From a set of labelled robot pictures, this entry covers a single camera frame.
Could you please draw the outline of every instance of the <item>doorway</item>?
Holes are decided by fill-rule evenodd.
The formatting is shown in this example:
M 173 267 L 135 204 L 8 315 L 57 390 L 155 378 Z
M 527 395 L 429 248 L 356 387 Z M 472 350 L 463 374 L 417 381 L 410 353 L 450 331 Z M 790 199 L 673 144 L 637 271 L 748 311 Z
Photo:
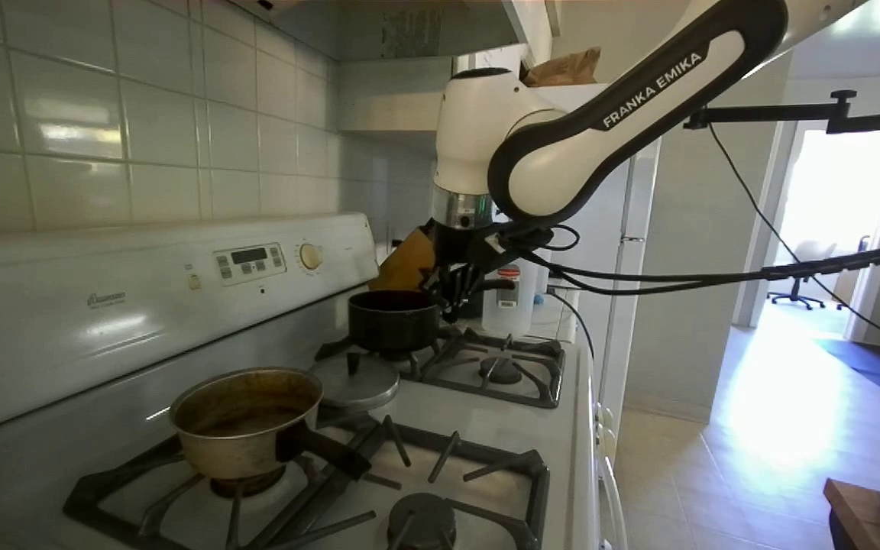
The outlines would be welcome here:
M 779 236 L 801 260 L 855 254 L 880 244 L 880 133 L 824 135 L 824 126 L 803 122 L 795 133 L 785 187 L 777 219 Z M 790 254 L 773 241 L 777 263 L 790 263 Z M 790 295 L 790 280 L 768 284 L 771 295 Z M 796 323 L 823 340 L 847 340 L 868 277 L 858 271 L 823 276 L 796 288 L 801 296 L 814 296 L 824 305 L 777 299 L 765 302 L 756 323 Z

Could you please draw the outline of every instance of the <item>pot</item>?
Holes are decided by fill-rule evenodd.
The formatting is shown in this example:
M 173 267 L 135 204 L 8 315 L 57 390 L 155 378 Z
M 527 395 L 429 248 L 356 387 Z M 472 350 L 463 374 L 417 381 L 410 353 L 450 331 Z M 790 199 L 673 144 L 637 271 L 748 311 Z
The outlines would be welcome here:
M 433 347 L 440 310 L 427 295 L 372 290 L 349 299 L 349 340 L 377 354 L 410 354 Z
M 170 404 L 170 424 L 189 464 L 206 479 L 276 475 L 314 454 L 349 477 L 368 470 L 355 450 L 314 433 L 319 386 L 301 370 L 257 367 L 206 378 Z

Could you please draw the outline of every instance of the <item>countertop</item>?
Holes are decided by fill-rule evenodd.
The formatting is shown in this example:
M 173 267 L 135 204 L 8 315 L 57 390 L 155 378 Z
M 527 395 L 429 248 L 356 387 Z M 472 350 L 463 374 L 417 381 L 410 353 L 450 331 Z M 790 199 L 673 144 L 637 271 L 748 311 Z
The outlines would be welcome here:
M 831 515 L 858 550 L 880 550 L 880 492 L 843 479 L 824 482 Z

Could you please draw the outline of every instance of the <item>gas stove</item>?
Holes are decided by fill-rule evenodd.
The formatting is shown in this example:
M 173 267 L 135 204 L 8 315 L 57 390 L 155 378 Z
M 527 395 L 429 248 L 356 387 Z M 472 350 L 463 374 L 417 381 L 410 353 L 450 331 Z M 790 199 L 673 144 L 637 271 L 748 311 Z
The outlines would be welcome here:
M 319 347 L 318 362 L 323 374 L 362 375 L 362 370 L 392 370 L 422 386 L 555 411 L 566 353 L 558 340 L 485 336 L 472 327 L 443 327 L 433 347 L 401 358 L 382 358 L 341 340 Z
M 352 482 L 301 455 L 272 479 L 216 485 L 186 467 L 177 440 L 165 440 L 81 477 L 63 511 L 130 547 L 165 550 L 455 547 L 458 537 L 471 547 L 541 547 L 550 470 L 537 450 L 492 450 L 392 416 L 323 430 L 362 454 L 372 475 Z
M 374 271 L 359 216 L 63 236 L 43 251 L 0 248 L 0 296 L 14 305 L 0 310 L 0 344 L 11 344 L 0 347 L 8 544 L 598 547 L 593 386 L 583 353 L 552 331 L 496 347 L 447 333 L 423 353 L 433 363 L 402 367 L 388 400 L 362 416 L 323 416 L 323 433 L 372 461 L 359 479 L 314 455 L 253 485 L 206 482 L 189 467 L 165 416 L 170 400 L 228 370 L 318 367 L 318 350 L 341 333 L 349 295 Z M 526 354 L 518 381 L 472 362 L 503 350 Z M 550 407 L 502 399 L 508 387 L 534 387 Z

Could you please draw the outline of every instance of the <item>backsplash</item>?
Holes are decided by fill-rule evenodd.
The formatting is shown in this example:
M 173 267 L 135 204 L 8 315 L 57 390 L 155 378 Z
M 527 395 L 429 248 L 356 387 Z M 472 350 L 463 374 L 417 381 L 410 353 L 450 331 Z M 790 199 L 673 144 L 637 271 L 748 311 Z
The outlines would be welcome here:
M 392 236 L 388 187 L 429 163 L 338 135 L 332 85 L 223 0 L 0 0 L 0 234 L 366 211 Z

